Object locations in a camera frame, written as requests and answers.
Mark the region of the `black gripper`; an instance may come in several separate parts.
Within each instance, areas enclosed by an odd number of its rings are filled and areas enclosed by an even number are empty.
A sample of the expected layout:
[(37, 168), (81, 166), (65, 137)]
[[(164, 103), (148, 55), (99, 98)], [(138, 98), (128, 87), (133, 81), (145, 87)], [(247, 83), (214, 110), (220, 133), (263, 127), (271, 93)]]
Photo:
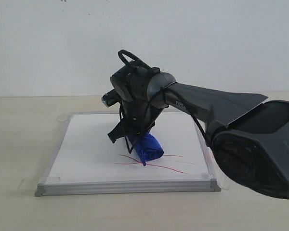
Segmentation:
[(112, 143), (117, 139), (125, 139), (128, 152), (131, 154), (137, 143), (137, 136), (149, 131), (155, 124), (157, 109), (143, 101), (135, 100), (132, 102), (121, 101), (119, 112), (123, 118), (108, 133)]

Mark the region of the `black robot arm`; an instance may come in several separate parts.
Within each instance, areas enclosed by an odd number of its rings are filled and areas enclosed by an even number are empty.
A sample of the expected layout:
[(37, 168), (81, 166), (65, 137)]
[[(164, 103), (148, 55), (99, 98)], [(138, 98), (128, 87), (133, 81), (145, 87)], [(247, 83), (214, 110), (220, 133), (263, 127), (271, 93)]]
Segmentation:
[(111, 141), (152, 128), (173, 106), (203, 122), (201, 130), (220, 170), (257, 193), (289, 200), (289, 101), (257, 93), (232, 93), (178, 83), (158, 68), (123, 68), (110, 78), (105, 106), (120, 104), (123, 120)]

